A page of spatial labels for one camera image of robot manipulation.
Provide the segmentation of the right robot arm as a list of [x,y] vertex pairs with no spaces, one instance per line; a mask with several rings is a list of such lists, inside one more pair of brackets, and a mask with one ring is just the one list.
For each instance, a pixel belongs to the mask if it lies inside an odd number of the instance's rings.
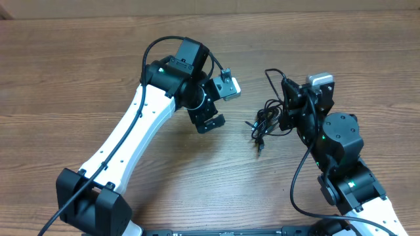
[[387,193],[363,162],[364,141],[357,117],[331,112],[332,79],[298,85],[282,80],[284,95],[280,128],[295,128],[321,170],[318,177],[326,201],[337,207],[334,215],[312,214],[318,222],[303,235],[405,235]]

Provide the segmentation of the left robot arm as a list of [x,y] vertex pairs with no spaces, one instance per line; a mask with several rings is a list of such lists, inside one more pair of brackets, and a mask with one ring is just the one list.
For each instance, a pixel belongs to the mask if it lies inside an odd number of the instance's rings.
[[142,63],[135,97],[111,135],[78,171],[66,168],[58,176],[54,220],[84,235],[144,235],[123,196],[156,132],[180,108],[187,110],[201,134],[221,127],[225,120],[215,102],[241,93],[229,69],[221,69],[217,77],[205,73],[206,60],[220,67],[205,45],[181,37],[175,55]]

